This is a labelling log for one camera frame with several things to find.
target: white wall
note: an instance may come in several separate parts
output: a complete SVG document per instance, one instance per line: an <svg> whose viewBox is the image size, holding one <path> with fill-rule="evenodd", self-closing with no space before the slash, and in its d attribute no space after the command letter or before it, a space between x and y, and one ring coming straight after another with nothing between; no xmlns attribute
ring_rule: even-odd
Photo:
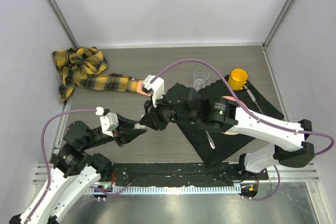
<svg viewBox="0 0 336 224"><path fill-rule="evenodd" d="M8 223L32 199L41 130L62 108L51 54L70 42L46 0L0 0L0 10L0 222Z"/></svg>
<svg viewBox="0 0 336 224"><path fill-rule="evenodd" d="M56 0L81 45L264 42L285 0Z"/></svg>
<svg viewBox="0 0 336 224"><path fill-rule="evenodd" d="M336 4L335 0L296 0L269 46L285 106L292 120L313 122L313 129L336 137ZM329 140L310 136L319 151ZM336 209L336 147L314 159Z"/></svg>

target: plaid cloth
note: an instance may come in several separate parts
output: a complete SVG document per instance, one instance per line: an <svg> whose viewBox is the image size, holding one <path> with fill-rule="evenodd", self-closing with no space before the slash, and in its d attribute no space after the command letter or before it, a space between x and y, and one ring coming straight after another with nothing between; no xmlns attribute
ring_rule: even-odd
<svg viewBox="0 0 336 224"><path fill-rule="evenodd" d="M62 76L58 90L62 102L66 102L76 85L94 90L116 90L136 93L139 80L124 74L101 74L108 64L100 50L70 48L52 53L55 66Z"/></svg>

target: wood grain surface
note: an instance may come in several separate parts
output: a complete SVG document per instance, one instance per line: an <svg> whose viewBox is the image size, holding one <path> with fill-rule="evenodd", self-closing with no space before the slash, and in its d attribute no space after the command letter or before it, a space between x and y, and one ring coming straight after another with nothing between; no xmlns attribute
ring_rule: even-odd
<svg viewBox="0 0 336 224"><path fill-rule="evenodd" d="M128 74L138 79L144 79L149 74L155 75L174 61L185 58L206 60L224 75L229 74L234 68L243 68L248 72L250 82L259 92L277 109L281 109L261 46L132 48L102 51L109 63L106 71ZM165 90L177 82L192 87L193 71L197 68L205 68L210 72L209 83L219 79L206 66L198 63L184 63L163 75ZM94 91L76 87L70 109L93 109L102 106L126 118L138 120L144 113L143 104L146 99L148 98L138 94ZM68 116L67 123L77 120L84 121L89 127L99 126L99 117L93 113L71 114ZM237 162L240 154L254 152L266 144L262 140L253 140L227 161ZM147 133L124 147L118 147L112 142L87 152L101 153L115 163L201 161L189 141L172 123L162 132L148 129Z"/></svg>

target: yellow mug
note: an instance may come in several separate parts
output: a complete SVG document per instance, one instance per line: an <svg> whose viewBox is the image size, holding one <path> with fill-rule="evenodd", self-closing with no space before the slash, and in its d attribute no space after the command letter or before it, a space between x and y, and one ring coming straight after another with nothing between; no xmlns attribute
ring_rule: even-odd
<svg viewBox="0 0 336 224"><path fill-rule="evenodd" d="M247 82L248 74L244 69L236 68L231 71L229 76L229 85L233 90L241 90Z"/></svg>

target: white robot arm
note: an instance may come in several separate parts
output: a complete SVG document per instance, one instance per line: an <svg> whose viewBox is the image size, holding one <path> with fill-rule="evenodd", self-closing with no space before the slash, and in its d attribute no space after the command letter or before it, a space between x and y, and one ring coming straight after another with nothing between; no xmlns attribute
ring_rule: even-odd
<svg viewBox="0 0 336 224"><path fill-rule="evenodd" d="M113 164L101 154L87 154L85 150L115 141L119 146L130 143L146 132L138 121L116 113L96 109L101 126L90 129L81 121L73 122L64 136L66 144L52 156L51 177L44 184L29 208L14 216L10 224L58 224L82 194L100 179L107 179Z"/></svg>
<svg viewBox="0 0 336 224"><path fill-rule="evenodd" d="M308 137L306 134L291 133L263 124L249 116L235 102L222 97L202 100L193 88L178 83L164 95L164 81L161 78L153 83L150 83L153 76L146 79L148 81L143 83L143 90L152 94L152 100L145 103L146 114L140 120L143 125L163 130L168 122L192 123L209 132L238 133L269 142L266 147L240 157L241 169L251 173L258 173L279 163L290 167L304 167L314 158L314 148L305 141ZM308 120L290 123L256 112L253 114L296 132L312 130Z"/></svg>

